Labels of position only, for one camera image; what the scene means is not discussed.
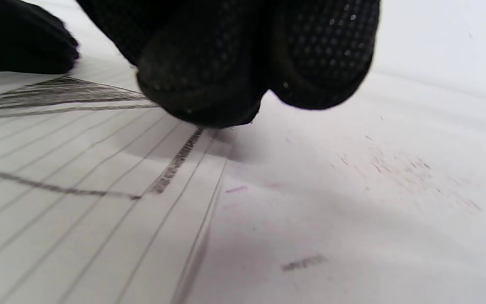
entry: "purple mark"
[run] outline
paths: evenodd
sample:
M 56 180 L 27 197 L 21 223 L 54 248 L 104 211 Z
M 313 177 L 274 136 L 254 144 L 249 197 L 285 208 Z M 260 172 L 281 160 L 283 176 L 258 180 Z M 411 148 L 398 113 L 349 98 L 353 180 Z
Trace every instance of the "purple mark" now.
M 266 185 L 266 188 L 270 188 L 270 189 L 277 189 L 277 188 L 280 188 L 280 187 L 282 187 L 282 185 L 280 183 L 271 183 L 271 184 Z
M 247 186 L 242 185 L 241 187 L 237 187 L 237 188 L 234 188 L 234 189 L 226 190 L 225 193 L 234 193 L 234 192 L 239 192 L 239 191 L 243 191 L 243 190 L 247 190 L 247 189 L 248 189 Z

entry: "pencil line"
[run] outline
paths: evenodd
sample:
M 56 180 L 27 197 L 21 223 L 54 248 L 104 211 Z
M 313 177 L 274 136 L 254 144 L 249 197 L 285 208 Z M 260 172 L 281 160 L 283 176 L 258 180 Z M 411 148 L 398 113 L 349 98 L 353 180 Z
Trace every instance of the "pencil line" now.
M 73 195 L 94 195 L 94 196 L 113 196 L 116 198 L 128 198 L 129 200 L 138 200 L 141 196 L 123 193 L 123 192 L 111 192 L 111 191 L 98 191 L 98 190 L 82 190 L 77 188 L 64 188 L 58 185 L 51 185 L 47 183 L 41 183 L 32 181 L 30 179 L 25 179 L 24 177 L 19 177 L 9 173 L 4 173 L 0 171 L 0 179 L 5 179 L 6 181 L 12 181 L 19 183 L 21 185 L 27 185 L 33 188 L 43 189 L 50 192 L 57 192 L 62 194 L 73 194 Z
M 202 154 L 200 160 L 198 161 L 198 164 L 197 166 L 194 168 L 194 171 L 193 173 L 191 174 L 191 177 L 187 180 L 187 183 L 185 184 L 185 186 L 183 187 L 183 190 L 181 191 L 181 193 L 179 194 L 179 196 L 175 199 L 175 201 L 173 202 L 172 206 L 170 206 L 170 209 L 168 210 L 168 212 L 166 212 L 166 214 L 164 215 L 164 217 L 162 218 L 162 221 L 160 222 L 160 225 L 157 227 L 155 233 L 153 234 L 153 236 L 151 237 L 150 241 L 148 242 L 145 250 L 142 252 L 140 258 L 138 259 L 135 267 L 133 268 L 133 270 L 131 271 L 131 274 L 129 276 L 129 278 L 127 279 L 127 281 L 125 282 L 125 285 L 123 286 L 123 289 L 121 290 L 121 292 L 119 293 L 119 296 L 117 297 L 116 299 L 116 304 L 121 304 L 121 301 L 123 300 L 123 297 L 125 296 L 125 294 L 127 293 L 127 290 L 129 289 L 129 286 L 131 285 L 133 279 L 135 278 L 135 275 L 138 271 L 138 269 L 140 268 L 141 264 L 143 263 L 143 260 L 145 259 L 145 257 L 147 256 L 147 253 L 149 252 L 149 249 L 151 248 L 153 242 L 156 240 L 157 236 L 159 235 L 159 232 L 160 232 L 160 229 L 162 229 L 164 223 L 166 223 L 166 220 L 168 219 L 168 216 L 170 215 L 170 213 L 172 213 L 172 211 L 174 210 L 174 208 L 176 207 L 176 205 L 178 204 L 179 200 L 183 197 L 183 194 L 185 194 L 185 191 L 187 190 L 187 187 L 189 186 L 189 184 L 191 183 L 191 180 L 192 178 L 194 177 L 196 171 L 198 170 L 198 168 L 200 167 L 200 164 L 202 163 L 202 161 L 204 160 L 205 158 L 205 155 L 208 153 L 208 150 L 209 148 L 211 147 L 211 145 L 213 144 L 213 141 L 214 141 L 215 138 L 212 138 L 208 147 L 206 148 L 206 150 L 204 151 L 204 154 Z
M 102 140 L 99 140 L 96 143 L 91 144 L 88 148 L 86 148 L 85 150 L 82 150 L 82 152 L 80 152 L 79 154 L 76 154 L 73 158 L 71 158 L 71 160 L 69 160 L 66 163 L 64 163 L 56 171 L 53 171 L 52 173 L 50 173 L 50 175 L 48 175 L 47 177 L 45 177 L 44 179 L 42 179 L 42 181 L 40 181 L 40 182 L 46 183 L 46 181 L 48 181 L 48 179 L 50 179 L 51 177 L 53 177 L 54 175 L 56 175 L 57 173 L 59 173 L 62 169 L 66 168 L 69 164 L 73 163 L 75 160 L 77 160 L 78 158 L 80 158 L 83 154 L 85 154 L 91 148 L 93 148 L 97 144 L 100 144 L 100 143 L 106 141 L 108 138 L 114 136 L 116 133 L 118 133 L 119 131 L 121 131 L 124 128 L 128 127 L 129 125 L 131 125 L 135 121 L 137 121 L 137 120 L 131 120 L 131 121 L 129 121 L 127 124 L 123 125 L 123 127 L 120 127 L 119 129 L 117 129 L 116 131 L 114 131 L 113 133 L 111 133 L 110 135 L 104 137 Z M 27 194 L 29 194 L 29 192 L 33 191 L 33 189 L 34 188 L 29 188 L 29 189 L 25 190 L 24 192 L 22 192 L 21 194 L 17 195 L 15 198 L 13 198 L 11 201 L 9 201 L 7 204 L 4 204 L 3 206 L 1 206 L 0 207 L 0 213 L 3 212 L 4 210 L 10 208 L 18 200 L 20 200 L 21 198 L 25 197 Z
M 122 151 L 126 150 L 127 148 L 129 148 L 129 146 L 131 146 L 132 144 L 134 144 L 139 138 L 141 138 L 145 133 L 147 133 L 150 129 L 152 129 L 155 125 L 157 125 L 164 117 L 166 116 L 163 116 L 162 118 L 158 119 L 157 121 L 155 121 L 149 128 L 147 128 L 145 131 L 143 131 L 140 135 L 138 135 L 136 138 L 134 138 L 129 144 L 125 145 L 123 148 L 121 148 L 120 150 L 118 150 L 117 152 L 111 154 L 110 156 L 104 158 L 102 161 L 100 161 L 99 163 L 97 163 L 91 170 L 89 170 L 89 172 L 87 172 L 85 175 L 83 175 L 83 177 L 81 177 L 74 185 L 73 187 L 77 187 L 79 186 L 85 179 L 87 179 L 87 177 L 89 177 L 91 174 L 93 174 L 93 172 L 95 172 L 98 168 L 100 168 L 104 163 L 108 162 L 108 160 L 114 158 L 114 156 L 118 155 L 119 153 L 121 153 Z M 66 197 L 66 195 L 62 195 L 60 196 L 60 198 L 58 198 L 57 200 L 55 200 L 54 202 L 52 202 L 51 204 L 49 204 L 42 212 L 40 212 L 37 216 L 35 216 L 31 221 L 29 221 L 25 226 L 21 227 L 18 231 L 16 231 L 16 233 L 14 233 L 14 235 L 12 235 L 11 237 L 9 237 L 7 240 L 5 240 L 1 245 L 0 245 L 0 253 L 5 250 L 5 248 L 12 244 L 12 242 L 14 242 L 18 237 L 20 237 L 22 235 L 22 233 L 24 233 L 25 231 L 27 231 L 27 229 L 29 229 L 30 227 L 32 227 L 37 221 L 39 221 L 40 219 L 42 219 L 42 217 L 44 215 L 46 215 L 50 210 L 54 209 L 55 206 L 57 206 L 64 198 Z
M 105 111 L 105 110 L 129 110 L 129 109 L 150 109 L 158 108 L 154 103 L 151 104 L 131 104 L 127 106 L 73 106 L 71 108 L 65 109 L 54 109 L 54 110 L 42 110 L 42 111 L 29 111 L 20 113 L 5 113 L 0 114 L 0 119 L 8 117 L 22 117 L 22 116 L 34 116 L 34 115 L 46 115 L 54 113 L 64 113 L 71 111 Z
M 11 110 L 11 109 L 19 109 L 19 108 L 36 108 L 38 106 L 57 106 L 60 104 L 67 104 L 67 103 L 100 103 L 100 102 L 122 102 L 122 101 L 138 101 L 144 100 L 144 98 L 132 98 L 125 96 L 124 98 L 103 98 L 101 100 L 91 100 L 91 99 L 83 99 L 83 100 L 64 100 L 64 101 L 54 101 L 54 102 L 29 102 L 29 103 L 17 103 L 12 105 L 5 105 L 0 106 L 0 110 Z
M 158 194 L 164 192 L 166 187 L 170 185 L 172 179 L 175 177 L 179 168 L 185 163 L 189 154 L 191 154 L 194 146 L 196 145 L 197 141 L 200 139 L 200 135 L 204 132 L 203 128 L 198 128 L 196 131 L 191 135 L 189 140 L 183 145 L 181 150 L 174 156 L 172 161 L 168 164 L 166 169 L 162 172 L 162 174 L 157 178 L 154 182 L 154 186 L 151 189 L 151 192 L 156 192 Z
M 125 173 L 123 173 L 122 175 L 120 175 L 120 177 L 118 177 L 118 179 L 116 179 L 113 183 L 111 183 L 109 185 L 109 187 L 108 187 L 108 191 L 110 191 L 115 185 L 117 185 L 117 183 L 119 183 L 120 181 L 122 181 L 122 179 L 124 177 L 126 177 L 129 173 L 131 173 L 134 169 L 136 169 L 140 164 L 142 164 L 143 161 L 145 161 L 164 142 L 164 140 L 166 140 L 170 136 L 170 134 L 172 134 L 174 132 L 174 130 L 177 129 L 177 127 L 179 127 L 179 125 L 181 125 L 181 123 L 178 123 L 175 127 L 173 127 L 146 155 L 144 155 L 141 158 L 140 161 L 138 161 L 136 164 L 134 164 L 131 168 L 129 168 L 127 171 L 125 171 Z M 137 196 L 137 199 L 131 204 L 130 208 L 127 209 L 127 211 L 125 212 L 125 214 L 119 219 L 118 223 L 112 229 L 112 231 L 110 231 L 110 233 L 108 234 L 107 239 L 103 241 L 103 244 L 104 243 L 108 243 L 108 241 L 110 241 L 111 236 L 119 228 L 119 226 L 121 225 L 121 223 L 123 223 L 123 220 L 127 217 L 127 215 L 129 215 L 129 213 L 131 212 L 131 210 L 134 209 L 134 207 L 136 206 L 136 204 L 138 203 L 138 201 L 142 198 L 142 196 L 146 193 L 146 191 L 147 191 L 147 189 L 143 192 L 142 195 Z M 65 233 L 63 233 L 63 235 L 56 241 L 56 243 L 53 244 L 48 249 L 48 251 L 45 252 L 33 264 L 33 266 L 30 267 L 26 271 L 26 273 L 24 275 L 22 275 L 22 277 L 20 279 L 18 279 L 18 281 L 0 299 L 0 304 L 6 302 L 12 296 L 12 294 L 15 293 L 21 287 L 21 285 L 23 285 L 27 281 L 27 279 L 29 279 L 29 277 L 31 277 L 31 275 L 41 266 L 41 264 L 44 261 L 46 261 L 46 259 L 59 247 L 59 245 L 61 245 L 63 243 L 63 241 L 70 235 L 70 233 L 72 233 L 74 231 L 74 229 L 78 225 L 80 225 L 80 223 L 87 217 L 87 215 L 89 215 L 96 208 L 96 206 L 98 206 L 98 204 L 101 202 L 101 200 L 102 200 L 102 198 L 97 198 L 97 200 L 91 206 L 89 206 L 89 208 L 87 208 L 87 210 L 69 227 L 69 229 L 67 229 L 67 231 Z M 94 254 L 93 255 L 93 261 L 96 258 L 96 256 L 97 256 L 97 254 Z
M 151 188 L 151 185 L 149 185 L 143 191 L 142 196 L 145 195 L 146 193 L 150 192 L 150 188 Z M 110 242 L 110 240 L 112 239 L 112 237 L 114 236 L 114 234 L 116 233 L 116 231 L 119 229 L 119 227 L 121 226 L 121 224 L 123 223 L 123 221 L 129 215 L 129 213 L 130 213 L 130 210 L 129 210 L 129 212 L 127 212 L 124 215 L 124 217 L 122 217 L 120 219 L 119 223 L 110 231 L 110 233 L 108 234 L 108 236 L 106 237 L 106 239 L 102 242 L 102 244 L 99 246 L 99 248 L 97 248 L 97 250 L 95 251 L 95 253 L 93 254 L 93 256 L 85 264 L 85 266 L 82 268 L 82 270 L 80 271 L 80 273 L 78 274 L 78 276 L 74 279 L 74 281 L 71 283 L 71 285 L 69 285 L 69 287 L 66 289 L 66 291 L 61 296 L 61 298 L 58 300 L 58 302 L 57 302 L 58 304 L 62 304 L 64 302 L 66 302 L 67 298 L 69 298 L 69 296 L 72 294 L 72 292 L 74 291 L 74 289 L 76 288 L 76 286 L 78 285 L 78 283 L 85 277 L 86 273 L 89 271 L 89 269 L 91 268 L 91 266 L 93 265 L 93 263 L 95 263 L 95 261 L 100 256 L 101 252 L 104 250 L 104 248 L 106 247 L 106 245 L 108 245 L 108 243 Z
M 121 114 L 123 114 L 123 112 L 118 112 L 118 113 L 116 113 L 116 115 L 113 115 L 113 116 L 109 117 L 108 119 L 105 119 L 105 120 L 103 120 L 103 121 L 101 121 L 101 122 L 97 123 L 96 125 L 93 125 L 92 127 L 89 127 L 89 128 L 87 128 L 87 129 L 83 130 L 82 132 L 77 133 L 75 136 L 73 136 L 73 137 L 69 138 L 68 140 L 66 140 L 66 141 L 64 141 L 64 142 L 62 142 L 62 143 L 61 143 L 59 146 L 57 146 L 57 147 L 53 148 L 52 150 L 47 151 L 47 152 L 46 152 L 46 153 L 44 153 L 42 156 L 40 156 L 40 157 L 38 157 L 38 158 L 36 158 L 36 159 L 34 159 L 34 160 L 30 161 L 29 163 L 27 163 L 27 164 L 25 164 L 25 165 L 23 165 L 23 166 L 19 167 L 18 169 L 14 170 L 13 172 L 11 172 L 11 174 L 16 174 L 16 173 L 18 173 L 18 172 L 22 171 L 23 169 L 25 169 L 25 168 L 27 168 L 27 167 L 31 166 L 32 164 L 34 164 L 34 163 L 36 163 L 36 162 L 38 162 L 38 161 L 40 161 L 40 160 L 44 159 L 45 157 L 47 157 L 48 155 L 52 154 L 52 153 L 53 153 L 53 152 L 55 152 L 56 150 L 59 150 L 60 148 L 62 148 L 62 147 L 63 147 L 63 146 L 65 146 L 66 144 L 68 144 L 68 143 L 72 142 L 73 140 L 75 140 L 76 138 L 79 138 L 80 136 L 84 135 L 84 134 L 85 134 L 85 133 L 87 133 L 88 131 L 91 131 L 91 130 L 95 129 L 96 127 L 99 127 L 99 126 L 103 125 L 104 123 L 107 123 L 108 121 L 110 121 L 110 120 L 112 120 L 112 119 L 116 118 L 117 116 L 119 116 L 119 115 L 121 115 Z

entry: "lined paper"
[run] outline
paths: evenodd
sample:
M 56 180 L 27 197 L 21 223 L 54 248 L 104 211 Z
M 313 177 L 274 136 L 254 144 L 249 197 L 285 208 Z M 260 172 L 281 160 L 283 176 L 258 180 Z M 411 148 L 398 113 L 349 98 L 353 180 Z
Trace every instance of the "lined paper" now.
M 230 145 L 167 115 L 124 62 L 0 73 L 0 304 L 175 304 Z

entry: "gloved finger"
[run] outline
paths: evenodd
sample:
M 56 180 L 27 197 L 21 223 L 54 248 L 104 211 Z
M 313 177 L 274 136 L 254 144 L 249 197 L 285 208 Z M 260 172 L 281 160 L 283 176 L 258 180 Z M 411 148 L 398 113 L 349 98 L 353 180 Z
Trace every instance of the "gloved finger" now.
M 114 42 L 121 54 L 138 65 L 152 35 L 183 3 L 182 0 L 77 0 L 89 18 Z
M 140 88 L 192 123 L 224 127 L 245 119 L 264 92 L 251 79 L 255 16 L 261 2 L 186 2 L 143 50 Z
M 365 78 L 380 0 L 290 0 L 271 21 L 270 87 L 298 108 L 344 102 Z
M 17 0 L 0 1 L 0 71 L 66 73 L 76 41 L 54 16 Z

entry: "pencil mark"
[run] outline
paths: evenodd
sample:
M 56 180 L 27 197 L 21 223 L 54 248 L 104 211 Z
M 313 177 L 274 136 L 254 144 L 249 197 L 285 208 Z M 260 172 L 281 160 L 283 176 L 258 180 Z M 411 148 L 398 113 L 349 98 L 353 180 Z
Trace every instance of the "pencil mark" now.
M 378 172 L 382 173 L 382 170 L 380 170 L 380 168 L 376 164 L 373 163 L 373 166 L 376 168 L 376 170 L 378 170 Z
M 479 210 L 479 211 L 483 211 L 483 210 L 480 208 L 480 206 L 478 206 L 478 204 L 476 204 L 476 203 L 475 203 L 473 200 L 467 200 L 467 202 L 468 202 L 469 204 L 471 204 L 471 206 L 474 206 L 474 207 L 475 207 L 477 210 Z
M 53 109 L 53 110 L 41 110 L 41 111 L 29 111 L 29 112 L 19 112 L 19 113 L 5 113 L 0 114 L 0 119 L 9 117 L 22 117 L 22 116 L 33 116 L 33 115 L 46 115 L 54 113 L 65 113 L 72 111 L 106 111 L 106 110 L 132 110 L 132 109 L 150 109 L 158 108 L 154 103 L 151 104 L 130 104 L 127 106 L 73 106 L 71 108 L 65 109 Z
M 73 194 L 73 195 L 93 195 L 93 196 L 113 196 L 116 198 L 128 198 L 130 200 L 139 200 L 141 196 L 122 193 L 122 192 L 110 192 L 110 191 L 98 191 L 98 190 L 81 190 L 77 188 L 64 188 L 58 185 L 51 185 L 48 183 L 42 183 L 37 181 L 32 181 L 26 179 L 25 177 L 13 175 L 10 173 L 5 173 L 0 171 L 0 179 L 5 179 L 6 181 L 12 181 L 19 183 L 20 185 L 27 185 L 33 188 L 39 188 L 47 190 L 50 192 L 57 192 L 62 194 Z
M 25 168 L 27 168 L 27 167 L 29 167 L 29 166 L 33 165 L 34 163 L 36 163 L 36 162 L 38 162 L 38 161 L 40 161 L 40 160 L 44 159 L 45 157 L 47 157 L 48 155 L 52 154 L 52 153 L 53 153 L 53 152 L 55 152 L 56 150 L 59 150 L 59 148 L 61 148 L 61 147 L 65 146 L 66 144 L 68 144 L 68 143 L 72 142 L 72 141 L 73 141 L 73 140 L 75 140 L 76 138 L 79 138 L 79 137 L 80 137 L 81 135 L 83 135 L 84 133 L 86 133 L 86 132 L 88 132 L 88 131 L 91 131 L 91 130 L 95 129 L 95 128 L 97 128 L 97 127 L 99 127 L 99 126 L 103 125 L 104 123 L 107 123 L 108 121 L 110 121 L 110 120 L 114 119 L 115 117 L 117 117 L 117 116 L 121 115 L 122 113 L 123 113 L 123 112 L 118 112 L 118 113 L 116 113 L 116 115 L 113 115 L 113 116 L 109 117 L 108 119 L 105 119 L 105 120 L 103 120 L 103 121 L 100 121 L 99 123 L 97 123 L 97 124 L 95 124 L 95 125 L 93 125 L 93 126 L 91 126 L 91 127 L 87 128 L 87 129 L 83 130 L 81 133 L 77 133 L 77 134 L 76 134 L 76 135 L 74 135 L 73 137 L 71 137 L 71 138 L 69 138 L 68 140 L 66 140 L 66 141 L 62 142 L 62 143 L 61 143 L 59 146 L 54 147 L 52 150 L 47 151 L 46 153 L 42 154 L 42 155 L 41 155 L 41 156 L 39 156 L 38 158 L 36 158 L 36 159 L 34 159 L 34 160 L 30 161 L 29 163 L 27 163 L 27 164 L 25 164 L 25 165 L 23 165 L 23 166 L 19 167 L 18 169 L 14 170 L 14 171 L 12 172 L 12 174 L 18 173 L 18 172 L 22 171 L 23 169 L 25 169 Z
M 155 192 L 157 194 L 164 192 L 166 187 L 168 187 L 168 185 L 170 185 L 172 182 L 172 179 L 175 177 L 177 171 L 179 171 L 179 168 L 185 163 L 187 157 L 189 157 L 189 154 L 191 154 L 191 151 L 193 150 L 197 141 L 200 139 L 203 132 L 203 128 L 196 129 L 194 134 L 191 135 L 189 140 L 187 140 L 187 142 L 183 145 L 183 148 L 179 150 L 166 169 L 162 172 L 161 176 L 154 182 L 151 192 Z
M 145 114 L 146 113 L 143 113 L 143 114 L 139 115 L 138 118 L 141 118 Z M 62 171 L 68 165 L 70 165 L 71 163 L 73 163 L 75 160 L 79 159 L 82 155 L 86 154 L 87 151 L 89 151 L 90 149 L 92 149 L 96 145 L 101 144 L 102 142 L 108 140 L 108 138 L 116 135 L 116 133 L 119 133 L 121 130 L 125 129 L 126 127 L 129 127 L 129 125 L 131 125 L 132 123 L 135 123 L 136 121 L 137 121 L 136 119 L 129 121 L 128 123 L 126 123 L 125 125 L 123 125 L 122 127 L 120 127 L 119 129 L 117 129 L 116 131 L 114 131 L 113 133 L 110 133 L 108 136 L 106 136 L 106 137 L 102 138 L 101 140 L 98 140 L 97 142 L 89 145 L 89 147 L 85 148 L 84 150 L 82 150 L 81 152 L 79 152 L 78 154 L 76 154 L 75 156 L 73 156 L 73 158 L 71 158 L 69 161 L 67 161 L 64 164 L 62 164 L 56 171 L 53 171 L 48 176 L 44 177 L 44 179 L 41 182 L 42 183 L 45 183 L 46 181 L 48 181 L 48 179 L 52 178 L 54 175 L 58 174 L 60 171 Z M 34 188 L 29 188 L 28 190 L 26 190 L 26 191 L 22 192 L 21 194 L 15 196 L 11 201 L 7 202 L 3 206 L 0 206 L 0 213 L 4 212 L 8 208 L 10 208 L 14 204 L 16 204 L 20 199 L 22 199 L 27 194 L 29 194 L 30 192 L 32 192 L 33 189 Z
M 284 272 L 295 271 L 301 268 L 308 268 L 309 266 L 314 266 L 317 264 L 322 264 L 327 262 L 327 259 L 322 255 L 311 256 L 310 258 L 303 258 L 302 260 L 297 260 L 288 264 L 282 265 L 281 269 Z
M 160 123 L 160 121 L 166 116 L 162 116 L 162 118 L 158 119 L 157 121 L 155 121 L 153 124 L 150 125 L 150 127 L 148 127 L 145 131 L 141 132 L 137 137 L 135 137 L 131 142 L 129 142 L 127 145 L 125 145 L 123 148 L 121 148 L 120 150 L 114 152 L 113 154 L 111 154 L 110 156 L 104 158 L 102 161 L 98 162 L 91 170 L 89 170 L 85 175 L 83 175 L 78 181 L 76 181 L 76 183 L 73 185 L 73 187 L 77 187 L 79 186 L 81 183 L 83 183 L 83 181 L 85 181 L 87 179 L 87 177 L 91 176 L 95 171 L 97 171 L 98 168 L 100 168 L 103 164 L 105 164 L 106 162 L 108 162 L 110 159 L 114 158 L 116 155 L 120 154 L 121 152 L 123 152 L 124 150 L 126 150 L 127 148 L 129 148 L 132 144 L 134 144 L 138 139 L 140 139 L 143 135 L 145 135 L 145 133 L 149 132 L 151 129 L 153 129 L 158 123 Z M 30 188 L 29 191 L 27 191 L 27 193 L 31 192 L 33 189 L 35 188 Z M 45 216 L 46 214 L 48 214 L 48 212 L 50 212 L 50 210 L 53 210 L 54 208 L 56 208 L 56 206 L 58 206 L 58 204 L 60 204 L 60 202 L 62 202 L 62 200 L 66 198 L 66 195 L 62 195 L 60 196 L 58 199 L 56 199 L 55 201 L 51 202 L 50 204 L 48 204 L 46 206 L 46 208 L 44 208 L 38 215 L 36 215 L 32 220 L 30 220 L 27 224 L 25 224 L 23 227 L 21 227 L 18 231 L 16 231 L 11 237 L 9 237 L 8 239 L 6 239 L 1 245 L 0 245 L 0 254 L 1 252 L 3 252 L 5 250 L 5 248 L 9 245 L 11 245 L 17 238 L 19 238 L 22 233 L 24 233 L 25 231 L 27 231 L 30 227 L 32 227 L 36 222 L 38 222 L 40 219 L 42 219 L 43 216 Z
M 348 162 L 342 156 L 340 156 L 340 154 L 337 153 L 337 155 L 339 156 L 339 158 L 341 158 L 341 161 L 343 161 L 346 166 L 349 166 Z
M 247 190 L 247 189 L 248 189 L 247 186 L 242 185 L 241 187 L 237 187 L 237 188 L 234 188 L 234 189 L 226 190 L 224 193 L 235 193 L 235 192 L 239 192 L 239 191 L 243 191 L 243 190 Z
M 61 77 L 0 94 L 0 110 L 64 103 L 147 100 L 138 92 Z
M 153 152 L 154 150 L 156 150 L 160 144 L 162 144 L 162 142 L 164 142 L 164 140 L 166 140 L 170 134 L 173 133 L 173 131 L 179 126 L 179 124 L 177 124 L 174 128 L 172 128 L 172 130 L 170 130 L 146 155 L 144 155 L 140 161 L 138 161 L 137 163 L 135 163 L 131 168 L 127 169 L 127 171 L 125 171 L 125 173 L 123 173 L 122 175 L 120 175 L 114 182 L 112 182 L 109 186 L 108 186 L 108 190 L 112 189 L 115 185 L 117 185 L 117 183 L 119 183 L 120 181 L 122 181 L 122 179 L 124 177 L 126 177 L 127 175 L 129 175 L 129 173 L 131 173 L 134 169 L 136 169 L 138 166 L 140 166 L 140 164 L 142 164 Z M 97 249 L 97 252 L 96 254 L 93 255 L 93 258 L 91 259 L 91 261 L 93 262 L 96 257 L 98 256 L 98 254 L 102 251 L 102 249 L 104 248 L 104 246 L 106 246 L 106 244 L 108 244 L 108 242 L 110 241 L 110 239 L 113 237 L 113 235 L 116 233 L 116 231 L 119 229 L 119 227 L 121 226 L 121 224 L 123 223 L 123 221 L 127 218 L 127 216 L 131 213 L 131 211 L 135 208 L 135 206 L 137 205 L 137 203 L 139 202 L 139 200 L 143 197 L 143 195 L 145 195 L 149 190 L 149 187 L 146 188 L 142 194 L 140 196 L 137 196 L 138 199 L 134 200 L 134 202 L 131 204 L 131 206 L 127 209 L 127 211 L 125 212 L 125 214 L 119 219 L 119 221 L 116 223 L 116 225 L 113 227 L 113 229 L 110 231 L 110 233 L 108 234 L 108 236 L 106 237 L 106 239 L 104 240 L 103 244 L 100 246 L 99 249 Z M 23 283 L 25 283 L 25 281 L 27 281 L 27 279 L 29 279 L 29 277 L 35 272 L 35 270 L 41 266 L 41 264 L 52 254 L 52 252 L 54 252 L 58 247 L 59 245 L 61 245 L 63 243 L 63 241 L 74 231 L 74 229 L 87 217 L 87 215 L 89 215 L 95 208 L 96 206 L 98 206 L 100 204 L 100 200 L 101 198 L 97 198 L 97 200 L 91 204 L 91 206 L 89 206 L 89 208 L 87 208 L 87 210 L 85 210 L 85 212 L 83 212 L 83 214 L 81 214 L 81 216 L 69 227 L 69 229 L 67 229 L 67 231 L 65 231 L 65 233 L 63 235 L 61 235 L 59 237 L 59 239 L 56 241 L 55 244 L 53 244 L 47 252 L 45 252 L 38 260 L 37 262 L 14 284 L 13 287 L 11 287 L 11 289 L 0 299 L 0 304 L 3 304 L 4 302 L 6 302 L 6 300 L 8 300 L 10 298 L 10 296 L 12 296 L 13 293 L 16 292 L 16 290 L 19 289 L 19 287 L 21 287 L 21 285 L 23 285 Z
M 160 232 L 160 229 L 162 229 L 162 227 L 164 226 L 164 223 L 166 223 L 166 220 L 168 219 L 168 216 L 170 216 L 170 214 L 172 213 L 172 210 L 174 210 L 174 208 L 177 206 L 177 204 L 179 203 L 179 200 L 181 200 L 181 198 L 183 197 L 183 194 L 185 193 L 185 191 L 187 190 L 187 187 L 189 186 L 189 184 L 191 183 L 191 180 L 192 178 L 194 177 L 196 171 L 198 170 L 198 167 L 200 166 L 200 164 L 202 163 L 202 161 L 204 160 L 205 158 L 205 155 L 206 153 L 208 152 L 209 148 L 211 147 L 211 145 L 213 144 L 213 141 L 215 140 L 215 137 L 216 135 L 213 137 L 213 139 L 210 141 L 210 144 L 208 145 L 208 147 L 206 148 L 206 152 L 204 152 L 204 154 L 202 154 L 200 160 L 198 161 L 198 164 L 196 165 L 196 167 L 194 168 L 194 171 L 193 173 L 191 174 L 191 177 L 189 177 L 189 179 L 187 180 L 187 183 L 185 184 L 185 186 L 183 187 L 183 189 L 181 190 L 181 193 L 179 194 L 179 196 L 175 199 L 175 201 L 173 202 L 172 206 L 170 206 L 170 209 L 166 212 L 166 214 L 164 215 L 164 217 L 162 218 L 162 221 L 160 222 L 160 225 L 158 225 L 157 229 L 155 230 L 155 233 L 153 234 L 153 236 L 150 238 L 150 241 L 149 243 L 147 244 L 145 250 L 142 252 L 140 258 L 138 259 L 138 262 L 135 264 L 135 267 L 132 269 L 131 271 L 131 274 L 130 276 L 128 277 L 127 281 L 125 282 L 125 285 L 123 286 L 123 289 L 121 290 L 121 292 L 119 293 L 119 296 L 117 297 L 117 300 L 116 300 L 116 304 L 120 304 L 121 301 L 123 300 L 123 297 L 125 296 L 125 294 L 127 293 L 127 290 L 129 289 L 129 286 L 131 285 L 133 279 L 135 278 L 135 275 L 138 271 L 138 269 L 140 268 L 141 264 L 143 263 L 143 260 L 145 259 L 145 257 L 147 256 L 147 253 L 149 252 L 151 246 L 153 245 L 153 242 L 157 239 L 157 236 L 159 235 L 159 232 Z M 58 304 L 62 304 L 64 302 L 66 302 L 66 299 L 67 298 L 64 298 L 62 300 L 60 300 L 58 302 Z
M 125 104 L 132 101 L 145 101 L 145 104 Z M 73 103 L 104 103 L 124 102 L 124 104 L 109 106 L 70 106 L 69 108 L 41 109 L 21 112 L 7 112 L 6 110 L 31 109 Z M 21 117 L 44 115 L 69 111 L 101 111 L 158 108 L 139 92 L 117 88 L 109 85 L 93 83 L 61 77 L 0 94 L 0 119 L 7 117 Z

